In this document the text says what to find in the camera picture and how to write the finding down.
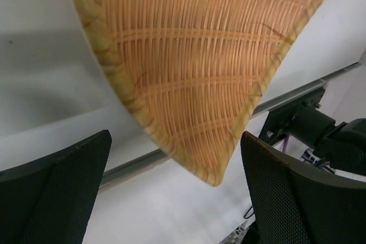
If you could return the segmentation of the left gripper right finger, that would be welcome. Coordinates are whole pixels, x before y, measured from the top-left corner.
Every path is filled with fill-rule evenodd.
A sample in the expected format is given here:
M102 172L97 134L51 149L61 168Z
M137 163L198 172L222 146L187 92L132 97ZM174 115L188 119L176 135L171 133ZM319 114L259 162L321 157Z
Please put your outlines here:
M365 243L365 182L315 168L247 131L240 147L261 243Z

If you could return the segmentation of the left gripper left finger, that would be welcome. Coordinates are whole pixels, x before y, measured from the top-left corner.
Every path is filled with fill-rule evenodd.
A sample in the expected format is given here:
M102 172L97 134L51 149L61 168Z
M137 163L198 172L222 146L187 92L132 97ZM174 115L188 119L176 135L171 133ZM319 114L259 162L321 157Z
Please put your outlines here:
M112 137L102 130L1 172L1 243L82 243Z

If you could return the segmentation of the triangular woven bamboo tray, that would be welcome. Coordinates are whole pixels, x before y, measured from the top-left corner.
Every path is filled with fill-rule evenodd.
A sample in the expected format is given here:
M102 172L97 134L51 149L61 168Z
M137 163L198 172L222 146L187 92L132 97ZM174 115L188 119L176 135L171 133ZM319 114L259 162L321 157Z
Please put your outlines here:
M133 83L264 78L324 0L73 0L117 97Z

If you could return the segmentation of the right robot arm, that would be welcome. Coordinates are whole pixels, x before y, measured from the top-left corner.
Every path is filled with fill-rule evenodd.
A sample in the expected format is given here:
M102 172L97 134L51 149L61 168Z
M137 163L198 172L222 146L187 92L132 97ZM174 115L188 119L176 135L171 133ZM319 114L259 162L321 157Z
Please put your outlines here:
M332 174L365 182L365 119L336 121L310 105L298 105L285 126L308 148L302 160Z

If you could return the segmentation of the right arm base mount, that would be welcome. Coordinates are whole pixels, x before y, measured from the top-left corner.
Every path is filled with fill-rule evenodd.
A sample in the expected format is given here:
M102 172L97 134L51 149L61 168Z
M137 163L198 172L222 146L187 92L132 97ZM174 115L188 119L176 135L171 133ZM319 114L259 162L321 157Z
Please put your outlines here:
M310 106L315 108L325 93L325 89L319 87L315 90L308 91L305 94L281 103L280 105L269 110L267 119L259 134L259 139L269 145L275 145L283 140L287 133L285 132L291 121L293 120L298 109L302 106Z

